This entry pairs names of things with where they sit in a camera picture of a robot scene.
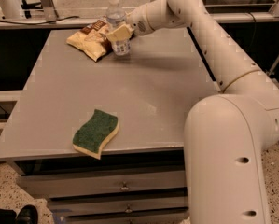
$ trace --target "metal drawer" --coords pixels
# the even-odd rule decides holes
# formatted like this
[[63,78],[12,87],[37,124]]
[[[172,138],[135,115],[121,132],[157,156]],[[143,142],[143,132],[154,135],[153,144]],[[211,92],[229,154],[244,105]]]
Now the metal drawer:
[[34,198],[57,198],[186,186],[184,166],[76,174],[21,176],[17,184]]
[[92,217],[69,217],[66,224],[153,224],[180,222],[188,218],[187,208],[166,209],[161,211],[138,212],[123,215],[101,215]]
[[128,193],[103,197],[77,198],[49,201],[51,212],[60,217],[109,213],[138,212],[167,208],[188,207],[186,189]]

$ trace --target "green sponge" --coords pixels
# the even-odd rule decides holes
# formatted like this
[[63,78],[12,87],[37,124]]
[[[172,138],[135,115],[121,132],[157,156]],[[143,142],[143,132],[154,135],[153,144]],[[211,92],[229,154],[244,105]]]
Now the green sponge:
[[75,133],[74,149],[100,160],[103,147],[118,133],[118,130],[117,117],[95,109],[91,119]]

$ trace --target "shoe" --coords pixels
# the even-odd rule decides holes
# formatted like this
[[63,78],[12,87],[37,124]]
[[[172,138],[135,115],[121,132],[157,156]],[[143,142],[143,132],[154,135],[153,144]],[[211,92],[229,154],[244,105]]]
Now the shoe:
[[38,213],[33,205],[25,205],[16,218],[16,224],[37,224]]

